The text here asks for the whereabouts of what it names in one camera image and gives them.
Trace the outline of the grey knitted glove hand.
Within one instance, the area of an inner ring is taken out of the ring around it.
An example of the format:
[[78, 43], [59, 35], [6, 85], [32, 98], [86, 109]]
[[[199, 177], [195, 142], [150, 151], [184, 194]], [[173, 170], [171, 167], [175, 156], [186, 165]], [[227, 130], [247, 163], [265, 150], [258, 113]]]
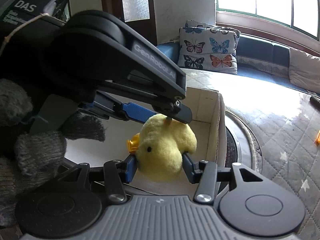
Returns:
[[23, 118], [33, 110], [19, 85], [1, 80], [1, 228], [16, 224], [17, 196], [57, 175], [67, 140], [105, 141], [105, 129], [95, 116], [72, 114], [57, 131], [30, 135]]

